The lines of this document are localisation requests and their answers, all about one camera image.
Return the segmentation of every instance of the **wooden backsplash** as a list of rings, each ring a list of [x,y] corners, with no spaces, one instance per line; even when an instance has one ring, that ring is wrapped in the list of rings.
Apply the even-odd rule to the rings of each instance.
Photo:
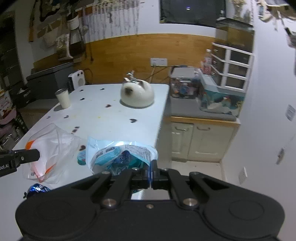
[[[120,83],[127,72],[135,71],[135,77],[150,76],[150,58],[167,58],[168,65],[200,66],[206,49],[211,49],[212,37],[186,34],[140,34],[98,40],[91,43],[94,61],[90,63],[89,44],[86,44],[87,59],[74,64],[75,69],[85,70],[86,78],[92,84]],[[34,63],[37,71],[64,62],[53,54]],[[168,68],[156,74],[153,83],[159,83],[168,76]]]

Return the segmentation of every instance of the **blue wrapper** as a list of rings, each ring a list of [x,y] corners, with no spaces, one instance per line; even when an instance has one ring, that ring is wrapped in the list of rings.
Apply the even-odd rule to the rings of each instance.
[[[48,192],[48,191],[50,191],[50,189],[48,187],[43,186],[39,183],[35,183],[34,185],[30,186],[30,188],[28,189],[28,192],[25,193],[24,198],[31,197],[37,193]]]

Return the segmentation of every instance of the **floor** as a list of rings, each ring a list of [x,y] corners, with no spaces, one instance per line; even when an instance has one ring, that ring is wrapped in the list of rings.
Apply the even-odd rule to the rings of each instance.
[[[188,175],[190,172],[201,172],[208,176],[222,180],[220,163],[200,161],[172,161],[172,169],[178,170],[181,175]]]

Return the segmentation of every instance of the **cup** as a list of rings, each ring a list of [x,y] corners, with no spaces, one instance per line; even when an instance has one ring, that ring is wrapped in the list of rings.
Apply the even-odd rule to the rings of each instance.
[[[55,95],[63,109],[70,107],[71,103],[69,99],[69,92],[67,89],[60,89],[55,92]]]

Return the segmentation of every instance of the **open packaging bag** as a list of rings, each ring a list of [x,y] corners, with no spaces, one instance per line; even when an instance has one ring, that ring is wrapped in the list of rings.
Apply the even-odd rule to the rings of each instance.
[[[157,150],[149,145],[131,141],[106,141],[88,137],[86,146],[86,164],[93,174],[109,171],[119,175],[132,167],[150,166],[157,160]]]
[[[37,149],[40,158],[23,165],[24,177],[40,183],[57,183],[67,163],[77,154],[80,140],[53,123],[38,131],[28,140],[26,149]]]

